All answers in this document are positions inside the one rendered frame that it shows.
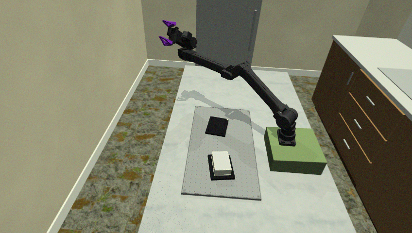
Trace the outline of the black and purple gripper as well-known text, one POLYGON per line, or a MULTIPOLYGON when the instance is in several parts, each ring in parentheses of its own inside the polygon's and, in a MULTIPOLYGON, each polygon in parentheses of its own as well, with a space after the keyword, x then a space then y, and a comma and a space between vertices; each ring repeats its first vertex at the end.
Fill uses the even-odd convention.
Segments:
POLYGON ((171 46, 176 43, 178 27, 172 28, 176 25, 176 22, 163 20, 163 23, 168 27, 167 35, 169 39, 159 36, 164 46, 171 46), (165 41, 164 41, 165 40, 165 41))

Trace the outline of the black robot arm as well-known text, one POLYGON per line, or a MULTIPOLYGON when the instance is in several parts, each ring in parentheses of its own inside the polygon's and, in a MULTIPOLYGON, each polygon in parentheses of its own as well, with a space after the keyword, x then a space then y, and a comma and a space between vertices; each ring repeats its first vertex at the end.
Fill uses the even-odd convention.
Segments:
POLYGON ((192 37, 190 32, 178 30, 176 44, 182 48, 178 49, 178 56, 182 60, 194 62, 221 74, 221 77, 227 80, 233 80, 239 75, 254 89, 273 112, 276 124, 281 129, 277 130, 279 145, 295 147, 295 129, 298 113, 295 109, 283 104, 272 91, 263 83, 263 81, 254 73, 249 66, 249 62, 243 62, 238 65, 230 65, 219 62, 207 56, 201 55, 194 51, 197 40, 192 37), (281 112, 281 113, 280 113, 281 112))

